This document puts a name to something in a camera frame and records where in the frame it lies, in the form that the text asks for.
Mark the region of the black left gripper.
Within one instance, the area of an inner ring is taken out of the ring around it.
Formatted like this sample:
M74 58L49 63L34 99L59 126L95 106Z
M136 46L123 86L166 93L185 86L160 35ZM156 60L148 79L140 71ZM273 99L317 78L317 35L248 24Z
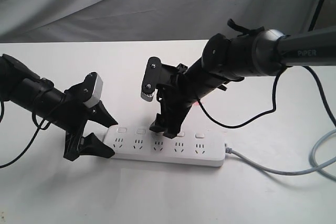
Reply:
M89 116L90 121L106 128L118 125L101 100L92 108L84 105L83 82L65 90L65 101L60 107L60 122L66 131L64 158L69 161L84 155L111 158L115 155L114 150L100 141L94 133L82 137Z

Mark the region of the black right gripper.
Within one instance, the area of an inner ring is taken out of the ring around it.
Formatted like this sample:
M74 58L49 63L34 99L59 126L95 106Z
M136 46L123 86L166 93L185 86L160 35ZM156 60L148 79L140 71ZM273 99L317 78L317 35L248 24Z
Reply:
M197 100L195 80L197 65L189 68L183 64L170 66L162 64L157 87L157 100L161 113L157 113L149 129L155 133L163 132L167 138L175 138L192 104Z

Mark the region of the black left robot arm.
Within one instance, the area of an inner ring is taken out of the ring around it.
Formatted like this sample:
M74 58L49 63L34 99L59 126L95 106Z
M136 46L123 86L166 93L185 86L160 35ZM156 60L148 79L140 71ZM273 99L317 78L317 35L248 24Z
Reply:
M111 158L115 152L93 133L83 136L88 121L111 127L117 121L101 101L103 81L96 72L64 92L41 78L14 57L1 56L1 100L11 101L66 132L64 158L74 161L89 155Z

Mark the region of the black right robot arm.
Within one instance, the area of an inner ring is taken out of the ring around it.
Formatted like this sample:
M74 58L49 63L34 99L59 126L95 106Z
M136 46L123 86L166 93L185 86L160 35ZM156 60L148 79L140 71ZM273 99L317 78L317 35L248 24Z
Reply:
M175 138L192 105L216 89L226 90L228 83L247 77L278 79L294 66L310 70L335 65L334 27L286 35L276 29L248 29L233 20L227 24L238 36L214 35L190 67L166 65L158 57L148 59L141 97L160 104L151 131Z

